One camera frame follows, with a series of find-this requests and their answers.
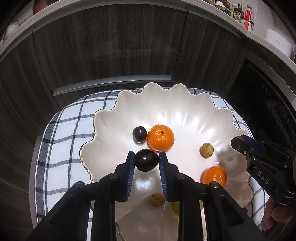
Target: screw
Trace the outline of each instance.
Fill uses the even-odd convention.
[[[84,182],[81,182],[81,181],[75,183],[75,187],[76,188],[82,188],[84,185],[85,185],[85,183]]]
[[[178,173],[177,175],[176,175],[176,177],[178,178],[178,179],[184,179],[185,177],[186,177],[186,175],[185,174],[183,174],[183,173]]]
[[[116,178],[118,177],[118,174],[117,174],[117,173],[110,173],[110,174],[108,175],[108,177],[109,177],[110,179],[116,179]]]
[[[220,186],[220,184],[219,184],[218,182],[211,182],[211,186],[212,186],[213,188],[217,188],[217,187]]]

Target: small brown fruit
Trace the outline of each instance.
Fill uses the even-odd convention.
[[[160,207],[165,204],[165,197],[162,193],[154,193],[150,196],[149,202],[154,207]]]
[[[214,153],[214,147],[210,143],[205,143],[200,148],[200,153],[204,158],[209,158]]]

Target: checkered tablecloth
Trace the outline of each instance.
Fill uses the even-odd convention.
[[[209,93],[218,108],[228,108],[234,115],[236,127],[251,131],[239,114],[219,95],[201,89],[188,89],[192,94]],[[89,174],[79,159],[80,147],[94,136],[93,116],[97,110],[111,109],[121,90],[104,91],[85,96],[56,113],[47,125],[38,155],[35,176],[35,202],[37,220],[40,222],[75,182],[90,183]],[[130,90],[134,93],[142,89]],[[268,199],[267,193],[252,178],[254,200],[247,206],[248,215],[261,228],[261,218]],[[89,230],[92,211],[89,217]]]

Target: white countertop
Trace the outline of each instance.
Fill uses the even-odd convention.
[[[231,26],[232,29],[235,30],[238,34],[243,34],[248,38],[254,40],[260,45],[269,49],[273,54],[278,56],[295,74],[296,74],[296,64],[285,54],[279,51],[275,46],[267,42],[265,39],[257,36],[254,33],[249,32],[239,23],[237,23],[230,16],[216,8],[215,6],[208,4],[202,0],[152,0],[152,1],[139,1],[139,0],[117,0],[117,1],[106,1],[106,0],[59,0],[48,7],[42,9],[37,14],[33,15],[31,18],[26,20],[0,47],[0,59],[3,59],[9,51],[14,48],[19,42],[21,42],[24,38],[26,38],[31,33],[37,31],[41,27],[47,25],[48,23],[69,15],[74,12],[78,12],[84,9],[111,5],[111,4],[127,4],[127,3],[145,3],[145,4],[153,4],[160,6],[168,6],[180,10],[186,11],[186,5],[188,4],[189,10],[192,8],[192,11],[197,8],[200,13],[199,15],[203,15],[206,17],[211,16],[216,19],[216,23],[223,26],[228,25]]]

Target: white scalloped bowl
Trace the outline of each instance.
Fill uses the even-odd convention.
[[[156,124],[166,125],[174,133],[175,143],[166,152],[170,163],[181,173],[200,182],[211,166],[222,166],[228,175],[225,189],[244,207],[251,202],[254,192],[246,172],[246,157],[231,148],[233,137],[248,135],[233,123],[233,114],[227,108],[217,108],[208,93],[190,94],[182,84],[162,89],[156,83],[147,84],[142,92],[121,91],[111,110],[99,110],[94,115],[94,139],[81,147],[82,164],[93,182],[114,172],[124,163],[129,151],[148,148],[147,142],[136,144],[132,131],[143,126],[147,131]],[[210,158],[200,155],[202,144],[214,146]],[[115,204],[115,215],[121,237],[126,241],[175,241],[178,217],[169,203],[152,207],[149,197],[162,193],[159,168],[140,172],[135,168],[131,195],[127,202]]]

